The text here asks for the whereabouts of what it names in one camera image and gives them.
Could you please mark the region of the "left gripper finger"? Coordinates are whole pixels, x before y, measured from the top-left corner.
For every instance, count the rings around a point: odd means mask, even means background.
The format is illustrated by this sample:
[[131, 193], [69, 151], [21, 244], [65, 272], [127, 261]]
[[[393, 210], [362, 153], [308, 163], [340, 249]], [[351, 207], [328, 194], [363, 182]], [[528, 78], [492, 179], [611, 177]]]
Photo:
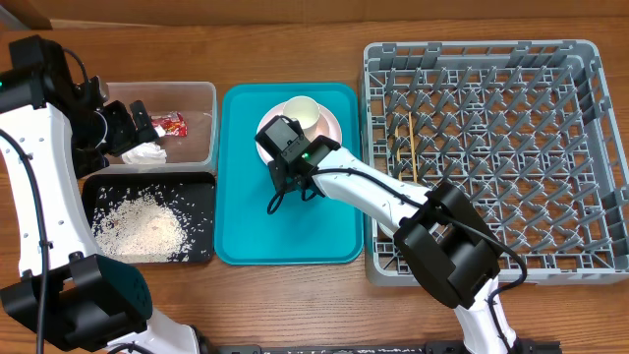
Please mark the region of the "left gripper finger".
[[124, 103], [115, 100], [102, 111], [107, 122], [104, 151], [112, 156], [120, 156], [139, 144], [137, 127]]
[[139, 144], [156, 141], [159, 136], [152, 125], [144, 104], [136, 100], [130, 104], [133, 121], [136, 125], [136, 140]]

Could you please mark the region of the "white napkin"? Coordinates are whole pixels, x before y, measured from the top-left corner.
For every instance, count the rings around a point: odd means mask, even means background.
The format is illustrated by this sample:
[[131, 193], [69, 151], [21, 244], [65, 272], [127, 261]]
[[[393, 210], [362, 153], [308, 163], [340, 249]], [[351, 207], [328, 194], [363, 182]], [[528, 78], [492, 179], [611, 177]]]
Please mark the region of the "white napkin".
[[122, 154], [125, 164], [161, 164], [166, 159], [166, 150], [156, 143], [143, 143]]

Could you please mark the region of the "red foil wrapper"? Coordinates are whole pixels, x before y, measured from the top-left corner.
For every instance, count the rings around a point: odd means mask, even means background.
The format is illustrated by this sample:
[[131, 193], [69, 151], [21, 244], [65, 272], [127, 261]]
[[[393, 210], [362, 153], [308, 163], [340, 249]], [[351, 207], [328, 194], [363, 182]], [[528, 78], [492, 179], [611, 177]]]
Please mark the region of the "red foil wrapper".
[[171, 111], [163, 115], [153, 115], [151, 124], [159, 137], [187, 137], [188, 125], [183, 115], [178, 111]]

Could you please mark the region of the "white cup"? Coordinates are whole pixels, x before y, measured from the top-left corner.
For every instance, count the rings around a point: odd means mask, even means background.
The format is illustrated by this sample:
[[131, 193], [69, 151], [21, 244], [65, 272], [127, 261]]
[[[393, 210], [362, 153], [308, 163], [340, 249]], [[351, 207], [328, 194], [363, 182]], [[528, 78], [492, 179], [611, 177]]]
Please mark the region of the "white cup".
[[304, 95], [294, 96], [286, 101], [282, 113], [299, 122], [306, 135], [312, 135], [316, 131], [320, 108], [313, 98]]

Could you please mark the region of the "white bowl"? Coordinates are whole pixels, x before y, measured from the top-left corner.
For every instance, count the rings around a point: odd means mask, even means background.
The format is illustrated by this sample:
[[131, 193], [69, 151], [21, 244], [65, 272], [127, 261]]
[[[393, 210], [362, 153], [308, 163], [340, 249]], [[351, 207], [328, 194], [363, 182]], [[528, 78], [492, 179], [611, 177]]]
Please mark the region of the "white bowl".
[[388, 237], [388, 238], [390, 238], [390, 239], [392, 239], [392, 238], [393, 238], [394, 232], [393, 232], [391, 229], [387, 228], [387, 227], [386, 227], [383, 223], [381, 223], [381, 222], [378, 222], [378, 223], [377, 223], [377, 225], [378, 225], [379, 230], [380, 230], [380, 231], [381, 231], [381, 232], [382, 232], [382, 233], [383, 233], [386, 237]]

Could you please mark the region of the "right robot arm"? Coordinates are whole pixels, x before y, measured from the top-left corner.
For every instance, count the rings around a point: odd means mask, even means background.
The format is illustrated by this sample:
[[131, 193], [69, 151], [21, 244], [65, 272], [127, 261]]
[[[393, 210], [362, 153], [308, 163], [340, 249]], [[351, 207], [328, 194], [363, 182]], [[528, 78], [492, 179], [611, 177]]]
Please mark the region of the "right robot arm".
[[355, 207], [390, 234], [418, 283], [452, 309], [470, 353], [518, 353], [522, 342], [504, 314], [500, 293], [522, 284], [525, 262], [502, 243], [455, 186], [430, 189], [384, 174], [329, 137], [309, 141], [300, 123], [277, 115], [259, 128], [270, 156], [275, 213], [285, 194], [316, 196]]

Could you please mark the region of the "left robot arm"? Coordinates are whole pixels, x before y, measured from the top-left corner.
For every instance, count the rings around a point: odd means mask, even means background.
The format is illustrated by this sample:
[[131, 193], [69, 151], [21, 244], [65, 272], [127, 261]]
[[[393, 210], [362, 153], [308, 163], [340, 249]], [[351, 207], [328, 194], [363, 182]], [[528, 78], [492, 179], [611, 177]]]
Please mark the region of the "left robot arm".
[[139, 270], [106, 257], [78, 181], [157, 137], [140, 101], [110, 101], [96, 77], [80, 83], [74, 53], [38, 35], [13, 41], [1, 76], [1, 152], [19, 221], [20, 279], [5, 312], [62, 351], [208, 353], [193, 326], [154, 308]]

